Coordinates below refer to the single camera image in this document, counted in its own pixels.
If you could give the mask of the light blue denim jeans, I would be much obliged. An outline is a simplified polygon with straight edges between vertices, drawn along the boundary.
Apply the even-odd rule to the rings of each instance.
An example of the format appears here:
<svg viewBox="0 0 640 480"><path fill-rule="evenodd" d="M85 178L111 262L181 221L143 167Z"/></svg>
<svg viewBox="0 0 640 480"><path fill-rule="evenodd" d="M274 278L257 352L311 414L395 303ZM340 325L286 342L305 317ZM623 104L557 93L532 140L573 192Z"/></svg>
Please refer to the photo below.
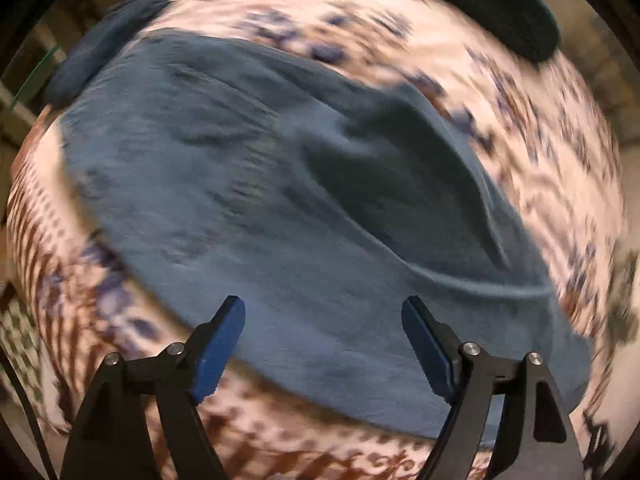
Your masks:
<svg viewBox="0 0 640 480"><path fill-rule="evenodd" d="M285 390L436 436L447 404L400 320L414 295L494 356L541 353L566 405L582 400L590 347L533 237L410 84L159 30L60 125L68 175L126 269L191 325L242 298L236 355Z"/></svg>

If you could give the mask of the floral fleece bed blanket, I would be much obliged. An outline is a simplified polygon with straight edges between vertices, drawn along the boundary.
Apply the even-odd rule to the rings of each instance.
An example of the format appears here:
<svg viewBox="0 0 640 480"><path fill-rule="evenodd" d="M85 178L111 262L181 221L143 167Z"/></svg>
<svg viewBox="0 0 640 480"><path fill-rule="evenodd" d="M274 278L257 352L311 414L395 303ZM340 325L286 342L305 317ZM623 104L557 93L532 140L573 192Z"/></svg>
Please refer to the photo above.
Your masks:
<svg viewBox="0 0 640 480"><path fill-rule="evenodd" d="M624 228L618 148L562 53L533 64L446 0L170 0L114 58L159 30L248 41L357 84L410 84L425 96L520 216L561 311L589 344L589 382L569 408L580 446L596 443L615 350L638 324L608 307ZM62 437L104 356L154 356L198 325L126 269L82 202L60 125L73 102L48 104L18 153L7 228L14 282L41 344L40 418ZM198 411L235 479L412 479L439 434L337 413L265 378L236 350Z"/></svg>

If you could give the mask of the folded dark blue jeans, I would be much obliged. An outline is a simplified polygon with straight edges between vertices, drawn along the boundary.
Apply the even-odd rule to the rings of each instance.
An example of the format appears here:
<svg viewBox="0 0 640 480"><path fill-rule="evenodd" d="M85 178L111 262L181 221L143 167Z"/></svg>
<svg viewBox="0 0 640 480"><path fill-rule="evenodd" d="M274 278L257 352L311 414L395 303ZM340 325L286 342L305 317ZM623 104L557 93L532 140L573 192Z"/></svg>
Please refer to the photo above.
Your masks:
<svg viewBox="0 0 640 480"><path fill-rule="evenodd" d="M44 98L53 108L69 106L170 0L120 0L94 25L53 74Z"/></svg>

